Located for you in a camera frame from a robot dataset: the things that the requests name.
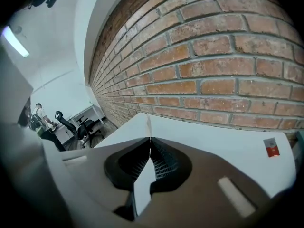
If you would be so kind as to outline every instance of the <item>chair seat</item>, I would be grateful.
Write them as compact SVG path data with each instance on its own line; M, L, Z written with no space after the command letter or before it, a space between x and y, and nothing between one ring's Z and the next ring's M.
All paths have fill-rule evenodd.
M87 128L88 131L90 131L94 125L95 125L95 122L92 120L87 120L85 122L85 127ZM77 133L78 133L79 139L83 139L83 137L86 135L85 127L82 125L78 128Z

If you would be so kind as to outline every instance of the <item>backpack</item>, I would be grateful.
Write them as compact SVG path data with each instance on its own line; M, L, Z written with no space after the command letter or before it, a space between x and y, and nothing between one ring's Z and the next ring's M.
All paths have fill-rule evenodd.
M40 137L42 135L42 133L47 130L47 127L45 126L45 124L42 121L42 119L40 118L40 116L37 115L38 110L39 109L37 109L36 113L31 116L31 119L29 122L29 128L31 130L36 131L36 133Z

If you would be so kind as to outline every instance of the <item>red and white sticker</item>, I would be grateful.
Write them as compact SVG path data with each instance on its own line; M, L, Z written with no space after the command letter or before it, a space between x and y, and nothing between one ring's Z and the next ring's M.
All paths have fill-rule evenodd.
M267 150L268 157L274 157L280 155L279 148L276 144L275 138L265 139L264 144Z

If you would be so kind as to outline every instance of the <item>black pants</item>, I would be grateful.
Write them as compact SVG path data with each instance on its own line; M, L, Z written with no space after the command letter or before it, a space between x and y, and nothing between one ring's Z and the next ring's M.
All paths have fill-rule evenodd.
M66 151L57 136L53 133L52 130L45 131L40 138L52 141L59 151Z

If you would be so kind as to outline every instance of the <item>person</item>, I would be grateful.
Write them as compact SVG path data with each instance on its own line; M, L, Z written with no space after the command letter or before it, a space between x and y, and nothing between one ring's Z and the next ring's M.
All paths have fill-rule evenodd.
M40 138L52 141L55 144L55 146L59 149L59 151L66 151L63 145L61 144L61 142L59 141L59 139L57 138L57 136L53 133L52 129L48 128L47 123L51 124L54 127L56 126L56 124L48 118L48 116L42 109L42 105L40 103L36 104L36 107L32 112L32 115L34 114L38 115L41 118L44 125L46 126L45 131L40 135Z

